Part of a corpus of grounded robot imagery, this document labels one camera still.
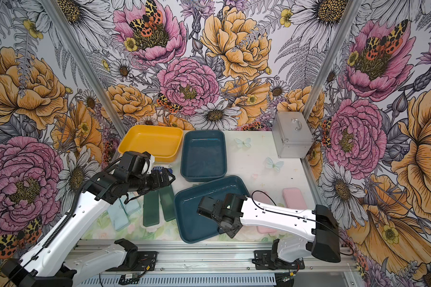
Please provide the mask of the large teal plastic tray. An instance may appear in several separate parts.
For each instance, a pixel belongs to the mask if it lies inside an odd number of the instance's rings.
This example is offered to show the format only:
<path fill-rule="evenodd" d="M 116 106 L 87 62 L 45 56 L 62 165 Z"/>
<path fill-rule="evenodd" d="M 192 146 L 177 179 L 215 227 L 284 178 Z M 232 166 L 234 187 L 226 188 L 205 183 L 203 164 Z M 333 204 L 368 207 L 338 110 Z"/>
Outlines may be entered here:
<path fill-rule="evenodd" d="M 216 222 L 198 214 L 203 197 L 224 200 L 229 193 L 248 196 L 243 180 L 235 175 L 205 182 L 177 193 L 176 220 L 182 241 L 193 244 L 220 235 Z"/>

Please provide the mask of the silver metal case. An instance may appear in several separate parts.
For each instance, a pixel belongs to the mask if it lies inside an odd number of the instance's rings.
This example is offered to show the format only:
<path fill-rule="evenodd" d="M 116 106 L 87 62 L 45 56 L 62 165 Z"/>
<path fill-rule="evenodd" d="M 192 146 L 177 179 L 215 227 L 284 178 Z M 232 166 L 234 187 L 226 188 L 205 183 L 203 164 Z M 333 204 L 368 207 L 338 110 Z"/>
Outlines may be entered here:
<path fill-rule="evenodd" d="M 314 138 L 301 112 L 277 112 L 272 135 L 278 158 L 304 159 Z"/>

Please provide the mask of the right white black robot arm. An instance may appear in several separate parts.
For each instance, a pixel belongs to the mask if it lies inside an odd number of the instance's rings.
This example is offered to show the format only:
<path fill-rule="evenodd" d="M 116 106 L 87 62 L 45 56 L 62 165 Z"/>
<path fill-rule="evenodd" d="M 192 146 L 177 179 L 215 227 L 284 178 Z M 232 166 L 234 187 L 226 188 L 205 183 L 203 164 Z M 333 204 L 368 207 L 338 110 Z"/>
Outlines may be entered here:
<path fill-rule="evenodd" d="M 314 209 L 287 209 L 227 194 L 224 200 L 203 197 L 198 214 L 216 222 L 219 230 L 230 238 L 245 226 L 294 234 L 293 238 L 274 240 L 270 251 L 256 251 L 252 263 L 258 269 L 300 270 L 305 267 L 303 259 L 309 256 L 327 263 L 341 262 L 338 223 L 323 205 Z"/>

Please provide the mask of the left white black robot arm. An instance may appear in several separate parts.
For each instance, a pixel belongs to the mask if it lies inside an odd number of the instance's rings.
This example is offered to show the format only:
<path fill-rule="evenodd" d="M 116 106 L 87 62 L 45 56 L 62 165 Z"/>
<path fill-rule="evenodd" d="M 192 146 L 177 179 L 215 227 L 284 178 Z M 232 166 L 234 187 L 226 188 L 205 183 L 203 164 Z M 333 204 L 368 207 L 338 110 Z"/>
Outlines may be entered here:
<path fill-rule="evenodd" d="M 17 287 L 74 287 L 109 269 L 132 271 L 142 264 L 137 247 L 126 239 L 75 263 L 66 258 L 86 230 L 110 206 L 170 186 L 176 179 L 166 167 L 154 169 L 154 156 L 127 151 L 82 183 L 59 222 L 20 259 L 9 259 L 2 273 Z"/>

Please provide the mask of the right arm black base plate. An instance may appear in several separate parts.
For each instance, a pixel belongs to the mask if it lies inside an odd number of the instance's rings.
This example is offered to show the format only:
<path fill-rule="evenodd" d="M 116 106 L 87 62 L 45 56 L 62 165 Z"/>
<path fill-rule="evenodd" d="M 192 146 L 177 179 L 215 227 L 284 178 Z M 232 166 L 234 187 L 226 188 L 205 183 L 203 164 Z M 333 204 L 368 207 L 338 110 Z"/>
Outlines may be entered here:
<path fill-rule="evenodd" d="M 305 264 L 303 259 L 299 258 L 293 262 L 287 262 L 279 259 L 276 251 L 256 250 L 251 262 L 255 265 L 256 270 L 303 270 Z"/>

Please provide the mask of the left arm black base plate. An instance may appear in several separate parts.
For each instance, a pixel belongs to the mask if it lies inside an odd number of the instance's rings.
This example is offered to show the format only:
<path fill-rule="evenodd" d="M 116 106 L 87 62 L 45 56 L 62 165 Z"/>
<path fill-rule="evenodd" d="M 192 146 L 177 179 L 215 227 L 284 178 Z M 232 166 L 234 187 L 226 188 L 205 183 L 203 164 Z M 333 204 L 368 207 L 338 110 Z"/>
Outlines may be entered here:
<path fill-rule="evenodd" d="M 158 252 L 156 251 L 135 251 L 128 254 L 121 265 L 107 269 L 107 271 L 153 271 L 157 257 Z"/>

